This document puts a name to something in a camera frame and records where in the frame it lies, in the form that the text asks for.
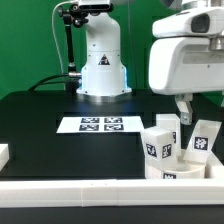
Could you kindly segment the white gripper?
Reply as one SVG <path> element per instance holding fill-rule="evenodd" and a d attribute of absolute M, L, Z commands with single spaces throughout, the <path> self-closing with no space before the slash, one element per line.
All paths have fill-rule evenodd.
<path fill-rule="evenodd" d="M 152 30 L 149 85 L 176 95 L 180 121 L 190 125 L 193 95 L 187 93 L 224 90 L 224 7 L 186 9 L 156 21 Z"/>

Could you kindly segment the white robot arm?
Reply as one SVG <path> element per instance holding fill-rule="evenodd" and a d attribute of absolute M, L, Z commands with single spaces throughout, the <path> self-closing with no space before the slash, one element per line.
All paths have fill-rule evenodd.
<path fill-rule="evenodd" d="M 87 11 L 87 62 L 79 93 L 94 101 L 130 91 L 120 59 L 120 27 L 106 10 L 114 0 L 80 0 Z M 163 0 L 180 11 L 153 23 L 148 82 L 157 94 L 173 95 L 181 122 L 192 122 L 195 93 L 224 91 L 224 0 Z"/>

